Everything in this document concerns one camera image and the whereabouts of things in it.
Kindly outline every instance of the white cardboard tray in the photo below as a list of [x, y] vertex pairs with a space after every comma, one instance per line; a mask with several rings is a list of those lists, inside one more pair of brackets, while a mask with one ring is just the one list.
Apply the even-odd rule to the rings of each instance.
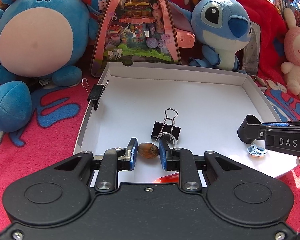
[[[281, 121], [248, 75], [135, 62], [130, 67], [109, 63], [99, 84], [107, 80], [98, 110], [88, 105], [74, 154], [90, 150], [101, 155], [110, 148], [127, 147], [132, 137], [138, 143], [151, 142], [154, 122], [163, 122], [165, 109], [173, 108], [179, 113], [175, 126], [181, 128], [178, 147], [194, 155], [213, 150], [271, 177], [280, 177], [300, 164], [295, 156], [273, 151], [253, 157], [238, 138], [237, 129], [248, 114], [261, 122]], [[265, 145], [264, 141], [255, 143]], [[162, 170], [159, 157], [147, 160], [138, 155], [135, 169], [120, 171], [118, 180], [151, 183], [172, 173]]]

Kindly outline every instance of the clear plastic case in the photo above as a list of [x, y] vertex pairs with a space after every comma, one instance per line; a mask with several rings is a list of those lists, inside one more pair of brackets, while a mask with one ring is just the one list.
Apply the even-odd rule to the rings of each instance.
[[95, 45], [91, 74], [107, 62], [180, 64], [167, 0], [108, 0]]

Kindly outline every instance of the brown nut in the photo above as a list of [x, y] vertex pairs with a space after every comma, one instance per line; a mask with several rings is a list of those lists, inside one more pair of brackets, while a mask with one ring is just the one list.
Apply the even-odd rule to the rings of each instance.
[[159, 149], [152, 143], [140, 143], [138, 153], [146, 159], [153, 159], [159, 155]]

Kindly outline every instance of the plush toy tag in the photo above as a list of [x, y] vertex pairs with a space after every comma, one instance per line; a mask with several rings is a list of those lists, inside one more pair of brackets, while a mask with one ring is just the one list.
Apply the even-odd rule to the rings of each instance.
[[46, 84], [49, 84], [52, 81], [51, 78], [43, 78], [43, 79], [39, 79], [39, 83], [42, 86], [45, 86]]

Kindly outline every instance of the plush toy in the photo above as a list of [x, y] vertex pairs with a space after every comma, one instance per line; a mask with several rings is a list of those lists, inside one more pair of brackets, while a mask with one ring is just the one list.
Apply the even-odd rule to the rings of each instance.
[[0, 130], [16, 131], [32, 114], [28, 87], [18, 76], [51, 78], [71, 86], [82, 78], [74, 64], [95, 40], [104, 0], [1, 0]]
[[289, 29], [284, 38], [284, 53], [288, 62], [282, 63], [281, 71], [287, 90], [300, 99], [300, 27], [297, 27], [291, 9], [284, 9], [283, 15]]
[[[192, 13], [174, 3], [169, 4], [175, 27], [192, 31], [203, 44], [204, 59], [192, 59], [190, 65], [238, 71], [239, 60], [235, 54], [251, 38], [249, 16], [240, 3], [236, 0], [202, 0]], [[181, 20], [182, 16], [188, 25]]]

